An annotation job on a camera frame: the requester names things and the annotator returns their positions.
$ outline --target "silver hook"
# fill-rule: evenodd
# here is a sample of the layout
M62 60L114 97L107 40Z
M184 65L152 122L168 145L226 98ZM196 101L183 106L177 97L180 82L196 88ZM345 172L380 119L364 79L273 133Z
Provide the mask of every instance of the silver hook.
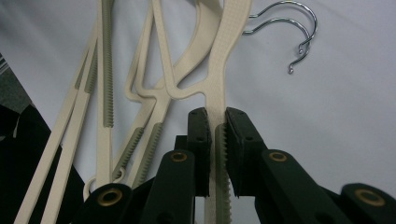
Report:
M302 4L302 3L299 3L299 2L294 2L294 1L281 1L281 2L277 2L277 3L273 3L271 6L265 8L264 10L262 10L261 12L259 12L259 13L257 13L257 14L250 15L249 18L250 18L250 19L258 18L258 17L260 17L262 14L264 14L264 12L266 12L267 10L269 10L271 7L275 7L275 6L282 5L282 4L293 4L293 5L295 5L295 6L302 7L302 8L305 9L309 14L311 14L312 19L314 20L314 32L313 32L312 35L309 36L304 42L302 42L302 43L299 45L299 47L298 47L298 48L299 48L299 53L300 53L300 54L303 54L303 53L304 53L304 51L303 51L303 45L305 45L306 43L310 42L310 41L315 37L315 34L316 34L316 32L317 32L317 29L318 29L318 19L317 19L317 16L315 15L314 11L311 10L311 8L309 8L308 6L306 6L306 5ZM263 27L263 26L259 25L258 27L254 28L254 29L251 30L251 31L244 31L243 35L253 35L253 34L256 33L257 31L259 31L262 27Z
M292 24L292 25L298 27L298 28L305 34L305 37L306 37L306 38L309 37L308 31L306 30L306 28L305 28L303 25L301 25L299 22L297 22L297 21L295 21L295 20L292 20L292 19L289 19L289 18L275 18L275 19L271 19L271 20L265 21L265 22L263 22L262 24L260 24L259 26L257 26L256 28L254 28L254 29L251 30L251 31L244 31L243 35L252 35L252 34L254 34L255 32L257 32L258 30L260 30L262 27L264 27L264 26L266 26L266 25L269 25L269 24L271 24L271 23L280 22L280 21L282 21L282 22L288 22L288 23L290 23L290 24ZM305 52L304 52L304 54L303 54L302 56L300 56L297 60L295 60L295 61L293 61L292 63L289 64L289 74L292 74L292 73L294 72L293 66L294 66L295 64L299 63L300 61L302 61L302 60L306 57L306 55L308 55L308 53L309 53L309 48L311 47L311 42L308 41L307 43L308 43L308 44L307 44L306 47L305 47Z

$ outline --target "black plastic part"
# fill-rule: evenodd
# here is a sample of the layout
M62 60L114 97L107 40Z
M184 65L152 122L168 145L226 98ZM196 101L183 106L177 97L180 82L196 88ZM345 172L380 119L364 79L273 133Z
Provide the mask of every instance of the black plastic part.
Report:
M122 184L104 185L90 195L78 211L73 224L124 223L131 199L132 190L128 186Z
M284 218L283 223L351 223L289 153L264 150L261 173L264 190L269 192L265 194L272 197L271 201L263 197L261 203L272 202L267 207L275 207ZM271 218L271 212L258 215L267 216L260 220Z
M187 149L195 156L195 183L196 196L209 196L210 175L210 134L207 113L204 107L192 110L189 113Z
M194 222L194 155L173 150L161 161L140 223Z
M227 172L236 196L255 196L259 190L259 162L267 149L248 115L242 110L226 110Z
M396 223L396 201L380 189L348 184L341 191L340 201L355 223Z

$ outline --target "white surface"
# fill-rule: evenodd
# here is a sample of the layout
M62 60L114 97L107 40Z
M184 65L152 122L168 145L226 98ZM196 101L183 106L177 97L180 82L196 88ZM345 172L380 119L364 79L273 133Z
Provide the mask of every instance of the white surface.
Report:
M252 12L274 2L255 1ZM301 2L318 17L308 57L288 75L287 66L304 40L290 24L243 36L227 64L227 105L246 111L266 145L291 153L321 186L339 192L346 183L361 182L396 197L396 2ZM115 149L139 109L124 97L123 85L147 6L146 0L116 1L113 10ZM175 62L189 43L195 11L191 0L163 0L163 10ZM50 127L95 15L94 0L0 0L0 51ZM277 7L267 15L291 17L312 30L297 10ZM204 63L182 86L201 78L206 68ZM148 86L161 76L157 44L150 47L147 73ZM175 136L186 133L188 112L203 105L202 96L171 104L150 176L173 149ZM84 180L95 172L96 95L88 114L75 160ZM252 202L233 200L233 223L258 222ZM202 223L201 215L197 219Z

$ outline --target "metal hook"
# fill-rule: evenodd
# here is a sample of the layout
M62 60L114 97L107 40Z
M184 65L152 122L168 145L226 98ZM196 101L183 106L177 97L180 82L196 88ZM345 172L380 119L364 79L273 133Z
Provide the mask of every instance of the metal hook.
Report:
M304 53L304 51L303 51L303 45L305 45L306 43L310 42L310 41L315 37L315 34L316 34L316 32L317 32L317 29L318 29L318 19L317 19L317 16L315 15L314 11L311 10L311 8L309 8L308 6L306 6L306 5L302 4L302 3L299 3L299 2L294 2L294 1L281 1L281 2L277 2L277 3L273 3L271 6L265 8L264 10L262 10L261 12L259 12L259 13L257 13L257 14L250 15L249 18L250 18L250 19L258 18L258 17L260 17L262 14L264 14L264 12L266 12L267 10L269 10L271 7L275 7L275 6L282 5L282 4L293 4L293 5L295 5L295 6L302 7L302 8L305 9L309 14L311 14L312 19L314 20L314 32L313 32L312 35L310 35L304 42L302 42L302 43L299 45L299 47L298 47L298 48L299 48L299 53L300 53L300 54L303 54L303 53ZM259 31L262 27L263 27L263 26L259 25L258 27L254 28L254 29L251 30L251 31L244 31L243 35L253 35L253 34L256 33L257 31Z
M292 24L292 25L298 27L298 28L305 34L305 37L306 37L306 38L309 37L308 31L306 30L306 28L305 28L303 25L301 25L299 22L297 22L297 21L295 21L295 20L292 20L292 19L289 19L289 18L275 18L275 19L271 19L271 20L265 21L265 22L263 22L262 24L260 24L259 26L257 26L256 28L254 28L254 29L251 30L251 31L244 31L243 35L252 35L252 34L254 34L256 31L260 30L262 27L264 27L264 26L266 26L266 25L269 25L269 24L271 24L271 23L280 22L280 21L288 22L288 23L290 23L290 24ZM306 47L305 47L305 52L304 52L304 54L303 54L302 56L300 56L297 60L295 60L295 61L293 61L292 63L289 64L289 74L292 74L292 73L294 72L293 66L294 66L295 64L299 63L300 61L302 61L302 60L306 57L306 55L308 55L308 53L309 53L309 48L311 47L311 42L308 41L307 43L308 43L308 44L307 44Z

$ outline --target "black object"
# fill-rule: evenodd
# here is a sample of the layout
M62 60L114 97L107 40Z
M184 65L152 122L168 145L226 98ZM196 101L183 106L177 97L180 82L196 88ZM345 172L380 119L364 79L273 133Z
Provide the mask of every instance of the black object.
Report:
M6 110L4 107L0 107L0 114L9 114L4 110ZM27 106L17 118L15 113L11 113L11 116L7 118L9 118L9 123L8 128L5 129L7 130L6 138L0 141L1 223L14 222L50 136L49 127L31 105ZM16 126L17 131L14 138L13 130ZM29 223L40 223L41 221L61 151L62 148L59 147ZM68 224L73 219L78 208L83 204L83 187L84 182L72 167L57 223Z
M261 223L396 223L396 201L385 192L363 184L346 185L341 195L322 188L289 153L268 149L245 112L227 108L226 117L234 193L256 198ZM101 187L74 223L193 223L194 196L208 192L210 143L205 110L191 111L188 135L177 136L154 179L134 190Z

